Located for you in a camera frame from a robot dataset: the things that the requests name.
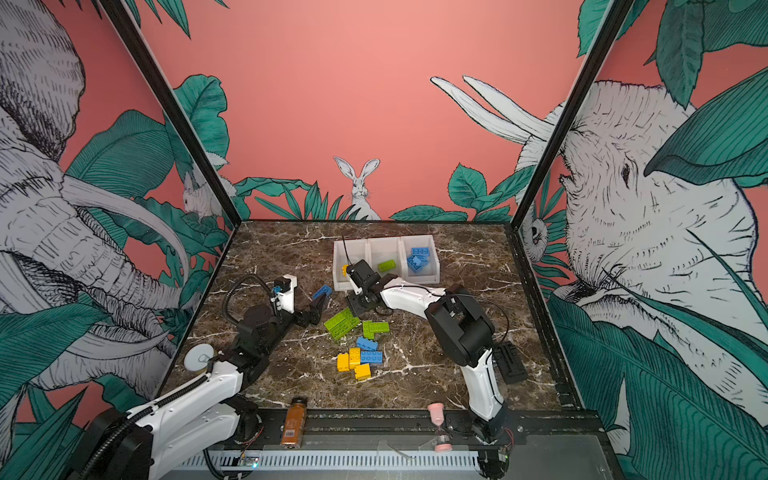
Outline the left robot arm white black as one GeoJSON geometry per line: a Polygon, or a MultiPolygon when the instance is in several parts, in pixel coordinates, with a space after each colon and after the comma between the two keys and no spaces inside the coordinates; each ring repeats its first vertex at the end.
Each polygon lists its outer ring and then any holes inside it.
{"type": "Polygon", "coordinates": [[[169,393],[92,421],[65,467],[65,479],[159,479],[202,450],[252,427],[257,407],[242,392],[269,365],[294,325],[319,323],[327,296],[290,313],[248,314],[235,343],[206,361],[200,375],[169,393]]]}

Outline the small green lego brick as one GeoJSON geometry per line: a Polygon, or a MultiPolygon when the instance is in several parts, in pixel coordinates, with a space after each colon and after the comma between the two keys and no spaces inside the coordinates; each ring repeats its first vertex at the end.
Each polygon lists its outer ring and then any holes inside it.
{"type": "Polygon", "coordinates": [[[394,270],[397,268],[397,263],[395,260],[390,259],[386,260],[384,262],[381,262],[377,265],[377,269],[379,272],[389,272],[391,270],[394,270]]]}

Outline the white three-compartment bin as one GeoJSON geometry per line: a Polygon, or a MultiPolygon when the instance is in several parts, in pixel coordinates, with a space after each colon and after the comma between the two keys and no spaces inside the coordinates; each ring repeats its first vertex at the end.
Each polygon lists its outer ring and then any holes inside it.
{"type": "Polygon", "coordinates": [[[381,276],[391,273],[406,281],[438,285],[441,267],[432,235],[337,240],[333,252],[333,289],[351,291],[348,265],[365,260],[381,276]]]}

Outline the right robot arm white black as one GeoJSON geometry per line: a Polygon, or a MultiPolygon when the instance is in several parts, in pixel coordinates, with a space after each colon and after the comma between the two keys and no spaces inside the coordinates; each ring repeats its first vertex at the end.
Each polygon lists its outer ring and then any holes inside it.
{"type": "Polygon", "coordinates": [[[355,316],[380,306],[426,319],[445,356],[461,368],[469,395],[474,435],[493,442],[505,420],[506,403],[493,368],[495,326],[476,298],[460,284],[430,288],[375,272],[364,260],[347,268],[355,316]]]}

